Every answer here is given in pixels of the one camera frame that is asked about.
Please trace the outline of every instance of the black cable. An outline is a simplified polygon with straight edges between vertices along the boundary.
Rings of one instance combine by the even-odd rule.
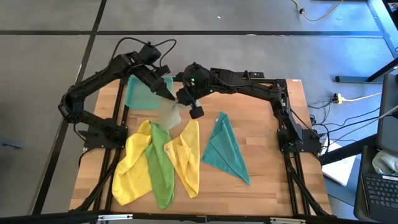
[[[282,150],[285,149],[286,144],[287,144],[287,143],[285,143],[285,144],[282,146]],[[293,155],[292,157],[289,156],[289,159],[293,159],[293,158],[297,157],[297,155],[299,154],[299,150],[297,149],[297,147],[294,147],[294,148],[296,148],[296,153],[294,153],[294,155]]]
[[[298,119],[301,121],[301,123],[304,124],[305,127],[307,127],[310,131],[312,131],[312,133],[314,133],[315,135],[317,135],[317,136],[320,138],[319,134],[316,133],[312,128],[308,127],[308,126],[304,123],[304,121],[296,114],[296,112],[294,112],[294,110],[292,110],[292,109],[290,109],[290,110],[291,110],[291,112],[296,116],[296,118],[298,118]]]
[[[169,39],[169,40],[165,40],[165,41],[162,41],[162,42],[160,42],[160,43],[154,45],[155,47],[157,47],[157,46],[160,46],[160,45],[162,45],[162,44],[164,44],[164,43],[167,43],[167,42],[170,42],[170,41],[174,41],[174,44],[173,44],[173,46],[172,46],[168,51],[166,51],[166,53],[164,53],[164,54],[160,57],[160,60],[159,60],[159,66],[160,66],[160,67],[162,66],[162,60],[163,60],[163,58],[164,58],[171,50],[173,50],[173,48],[174,48],[175,45],[177,44],[177,41],[176,41],[175,39]]]
[[[338,141],[353,141],[353,142],[357,142],[357,140],[354,140],[354,139],[340,139],[340,140],[338,140]]]
[[[86,141],[86,139],[83,138],[83,136],[81,136],[77,131],[76,131],[76,124],[73,124],[73,131],[77,134],[77,136],[84,141]]]
[[[119,48],[119,45],[120,45],[121,42],[123,42],[124,40],[134,40],[134,41],[137,41],[137,42],[142,43],[142,44],[144,44],[144,45],[149,44],[149,42],[148,42],[148,43],[145,43],[144,41],[139,40],[139,39],[137,39],[137,38],[133,38],[133,37],[123,37],[123,38],[120,39],[120,40],[118,41],[118,43],[116,44],[116,46],[115,46],[115,48],[114,48],[114,50],[113,50],[112,56],[111,56],[111,60],[109,61],[109,63],[111,63],[111,61],[112,61],[114,55],[116,54],[116,51],[117,51],[118,48]]]
[[[309,108],[313,108],[313,109],[322,109],[322,108],[325,108],[325,107],[329,106],[330,104],[331,104],[331,100],[329,100],[327,104],[322,105],[322,106],[312,106],[312,105],[307,105],[307,106]]]
[[[326,136],[328,137],[328,145],[326,146],[326,151],[325,151],[325,153],[321,156],[321,158],[320,158],[320,161],[321,161],[321,163],[325,160],[325,158],[326,158],[326,156],[327,156],[327,154],[328,154],[328,152],[329,152],[329,147],[330,147],[330,132],[329,132],[329,129],[328,129],[328,127],[326,127],[326,125],[324,125],[324,124],[318,124],[318,125],[320,125],[320,126],[323,126],[325,129],[326,129]]]
[[[93,150],[93,149],[94,149],[94,148],[89,148],[89,149],[87,149],[87,151],[83,152],[83,153],[80,155],[80,157],[79,157],[79,163],[78,163],[79,167],[80,167],[81,159],[83,158],[83,156],[84,156],[87,152],[90,152],[90,151]]]
[[[319,101],[319,102],[316,102],[316,103],[311,103],[311,104],[309,104],[307,106],[312,106],[312,105],[316,105],[316,104],[320,104],[320,103],[324,103],[324,102],[329,102],[329,100],[322,100],[322,101]]]
[[[328,104],[328,106],[329,106],[328,112],[325,113],[325,117],[324,117],[323,121],[321,122],[321,124],[323,124],[323,123],[328,119],[328,117],[329,117],[330,108],[331,108],[331,102],[332,102],[332,100],[330,100],[330,102],[329,102],[329,104]]]
[[[335,131],[338,131],[338,130],[341,130],[341,129],[343,129],[343,128],[350,127],[350,126],[355,125],[355,124],[360,124],[360,123],[363,123],[363,122],[366,122],[366,121],[370,121],[370,120],[373,120],[373,119],[376,119],[376,118],[378,118],[378,116],[377,116],[377,117],[373,117],[373,118],[369,118],[369,119],[365,119],[365,120],[362,120],[362,121],[358,121],[358,122],[355,122],[355,123],[352,123],[352,124],[347,124],[346,126],[343,126],[343,127],[341,127],[341,128],[331,130],[330,133],[335,132]]]
[[[365,116],[365,115],[368,115],[368,114],[370,114],[370,113],[376,112],[376,111],[379,110],[379,109],[380,109],[380,108],[377,108],[377,109],[372,110],[372,111],[370,111],[370,112],[367,112],[367,113],[365,113],[365,114],[362,114],[362,115],[359,115],[359,116],[354,116],[354,117],[352,117],[352,118],[347,118],[347,119],[344,121],[343,124],[327,123],[327,124],[325,124],[325,125],[331,125],[331,124],[333,124],[333,125],[337,125],[337,126],[342,127],[342,126],[344,126],[344,125],[346,124],[346,122],[347,122],[348,120],[350,120],[350,119],[360,118],[360,117],[362,117],[362,116]]]

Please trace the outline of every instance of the desk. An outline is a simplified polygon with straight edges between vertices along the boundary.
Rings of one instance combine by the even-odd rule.
[[[293,110],[311,125],[307,102],[300,80],[287,80],[290,104]],[[102,118],[112,117],[119,82],[115,81],[99,92],[94,114]],[[174,83],[174,90],[182,87]],[[112,202],[112,212],[124,213],[173,213],[206,215],[248,215],[248,216],[291,216],[289,189],[284,159],[279,152],[276,130],[278,122],[272,115],[271,105],[250,96],[214,93],[200,100],[205,115],[198,119],[200,127],[201,154],[208,143],[214,123],[220,111],[229,115],[236,138],[248,167],[251,185],[226,174],[212,166],[200,163],[199,194],[189,199],[179,177],[175,176],[175,198],[171,206],[159,210],[151,192],[136,201],[120,206]],[[123,109],[119,112],[121,120]],[[170,130],[172,138],[177,137],[190,120],[188,110],[181,112],[182,123]],[[156,120],[157,111],[130,110],[127,119],[129,136],[135,133],[146,119]],[[81,160],[70,208],[76,208],[95,187],[100,176],[104,149],[95,149]],[[320,163],[312,155],[301,153],[305,183],[317,202],[331,213]],[[104,187],[100,208],[103,208]],[[298,209],[303,213],[299,188],[296,186]]]

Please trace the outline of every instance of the cable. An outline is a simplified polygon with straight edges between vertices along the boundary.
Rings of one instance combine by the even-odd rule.
[[[337,129],[331,130],[330,132],[332,133],[332,132],[341,130],[343,128],[347,128],[347,127],[350,127],[350,126],[355,125],[355,124],[360,124],[360,123],[363,123],[363,122],[367,122],[367,121],[370,121],[370,120],[373,120],[373,119],[376,119],[376,118],[378,118],[378,117],[368,118],[368,119],[365,119],[365,120],[362,120],[362,121],[358,121],[358,122],[355,122],[355,123],[352,123],[352,124],[347,124],[346,126],[343,126],[341,128],[337,128]]]
[[[319,103],[323,103],[323,102],[328,102],[328,103],[323,105],[323,106],[312,106],[314,104],[319,104]],[[329,106],[331,104],[331,102],[332,102],[332,100],[328,100],[328,101],[325,100],[325,101],[322,101],[322,102],[319,102],[319,103],[313,103],[312,105],[307,105],[307,106],[309,108],[313,108],[313,109],[322,109],[322,108],[325,108],[325,107]]]
[[[325,129],[326,129],[326,136],[327,136],[327,140],[328,140],[328,145],[326,146],[326,150],[325,150],[325,153],[321,156],[321,158],[320,158],[320,162],[322,163],[324,160],[325,160],[325,158],[326,158],[326,155],[328,154],[328,152],[329,152],[329,147],[330,147],[330,132],[329,132],[329,129],[328,129],[328,127],[326,127],[326,125],[324,125],[324,124],[318,124],[318,125],[320,125],[320,126],[323,126]]]
[[[323,124],[328,119],[329,113],[330,113],[330,108],[331,108],[331,100],[330,100],[330,103],[329,103],[328,112],[325,113],[325,117],[323,118],[323,121],[321,122],[321,124]]]
[[[285,148],[286,144],[287,144],[287,143],[285,143],[285,144],[282,146],[282,151],[283,151],[283,149]],[[283,155],[285,156],[285,158],[293,159],[293,158],[297,157],[297,155],[299,154],[299,150],[297,149],[297,147],[295,147],[295,148],[296,148],[296,152],[293,154],[292,157],[290,157],[290,156],[289,156],[289,157],[286,157],[285,155],[289,155],[289,153],[287,153],[287,154],[283,153]]]
[[[342,137],[338,138],[336,141],[339,141],[340,139],[344,138],[345,136],[347,136],[347,135],[349,135],[349,134],[351,134],[351,133],[353,133],[353,132],[355,132],[355,131],[357,131],[357,130],[359,130],[359,129],[361,129],[361,128],[364,128],[364,127],[366,127],[366,126],[368,126],[368,125],[370,125],[370,124],[372,124],[372,123],[374,123],[374,122],[380,120],[381,118],[383,118],[383,117],[389,115],[390,113],[392,113],[393,111],[395,111],[397,108],[398,108],[398,105],[395,106],[395,107],[393,107],[391,110],[385,112],[383,115],[381,115],[380,117],[376,118],[374,121],[371,121],[371,122],[369,122],[368,124],[362,125],[361,127],[359,127],[359,128],[357,128],[357,129],[354,129],[354,130],[350,131],[349,133],[347,133],[347,134],[343,135]]]
[[[114,50],[113,50],[112,56],[111,56],[111,60],[109,61],[109,63],[111,63],[111,61],[112,61],[114,55],[116,54],[116,51],[117,51],[118,48],[119,48],[119,45],[120,45],[121,42],[123,42],[124,40],[134,40],[134,41],[137,41],[138,43],[142,43],[142,44],[144,44],[144,45],[150,44],[149,42],[148,42],[148,43],[145,43],[144,41],[139,40],[139,39],[137,39],[137,38],[133,38],[133,37],[123,37],[123,38],[120,39],[120,40],[118,41],[118,43],[116,44],[116,46],[115,46],[115,48],[114,48]]]
[[[164,44],[164,43],[167,43],[167,42],[170,42],[170,41],[174,41],[174,44],[173,44],[173,46],[172,46],[168,51],[166,51],[166,53],[164,53],[164,54],[160,57],[160,60],[159,60],[159,66],[160,66],[160,67],[162,66],[162,60],[163,60],[163,58],[164,58],[171,50],[173,50],[173,48],[174,48],[175,45],[177,44],[177,41],[176,41],[175,39],[169,39],[169,40],[165,40],[165,41],[162,41],[162,42],[160,42],[160,43],[154,45],[155,47],[157,47],[157,46],[160,46],[160,45],[162,45],[162,44]]]
[[[308,127],[308,125],[306,125],[306,124],[304,123],[304,121],[296,114],[296,112],[294,112],[294,110],[292,110],[292,109],[290,109],[290,110],[291,110],[291,112],[296,116],[296,118],[299,119],[299,120],[301,121],[301,123],[304,124],[305,127],[307,127],[309,130],[312,131],[312,133],[314,133],[315,135],[317,135],[317,136],[320,138],[319,134],[316,133],[312,128]]]
[[[354,102],[354,101],[363,100],[363,99],[366,99],[366,98],[369,98],[369,97],[372,97],[372,96],[376,96],[378,94],[381,94],[381,92],[374,93],[374,94],[369,95],[369,96],[363,96],[363,97],[355,98],[355,99],[346,99],[344,97],[341,97],[341,100],[342,101],[348,101],[348,102]]]
[[[350,120],[350,119],[360,118],[360,117],[362,117],[362,116],[365,116],[365,115],[371,114],[371,113],[373,113],[373,112],[376,112],[376,111],[379,110],[379,109],[380,109],[380,108],[377,108],[377,109],[372,110],[372,111],[370,111],[370,112],[367,112],[367,113],[365,113],[365,114],[361,114],[361,115],[359,115],[359,116],[354,116],[354,117],[351,117],[351,118],[347,118],[347,119],[344,121],[343,124],[327,123],[327,124],[325,124],[325,125],[334,124],[334,125],[337,125],[337,126],[342,127],[342,126],[344,126],[344,125],[346,124],[346,122],[347,122],[348,120]]]
[[[324,16],[319,17],[318,19],[310,19],[310,18],[308,18],[308,16],[306,15],[304,9],[300,6],[300,4],[299,4],[296,0],[292,0],[292,1],[294,2],[294,4],[296,4],[296,7],[298,8],[298,12],[299,12],[300,14],[303,14],[303,16],[304,16],[307,20],[309,20],[309,21],[311,21],[311,22],[316,22],[316,21],[319,21],[319,20],[325,18],[326,16],[329,16],[335,9],[337,9],[337,7],[338,7],[341,3],[343,3],[344,0],[341,0],[333,9],[331,9],[328,13],[326,13]]]
[[[87,152],[90,152],[90,151],[93,150],[93,149],[94,149],[94,148],[89,148],[89,149],[87,149],[87,151],[83,152],[83,153],[80,155],[80,157],[79,157],[79,163],[78,163],[79,167],[80,167],[81,159],[83,158],[83,156],[84,156]]]
[[[81,136],[77,131],[76,131],[76,124],[73,124],[73,131],[77,134],[77,136],[79,136],[79,138],[81,140],[86,141],[86,139],[83,138],[83,136]]]
[[[357,142],[357,140],[354,140],[354,139],[340,139],[339,141],[354,141],[354,142]]]

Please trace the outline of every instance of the table leg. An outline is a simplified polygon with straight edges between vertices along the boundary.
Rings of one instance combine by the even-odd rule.
[[[364,146],[373,147],[375,145],[376,145],[376,134],[364,138],[360,141],[351,143],[347,146],[328,152],[327,156],[322,162],[322,165],[324,166],[327,164],[331,164],[332,162],[340,161],[347,157],[358,155],[362,153],[362,148]]]
[[[382,67],[375,74],[370,77],[352,77],[352,76],[336,76],[336,82],[339,83],[372,83],[372,84],[382,84],[383,80],[375,81],[385,73],[391,73],[398,68],[398,58],[395,58],[392,62],[388,63],[386,66]]]

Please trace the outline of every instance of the teal towel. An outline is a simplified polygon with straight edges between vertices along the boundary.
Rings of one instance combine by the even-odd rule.
[[[201,161],[250,184],[248,169],[228,115],[220,112]]]

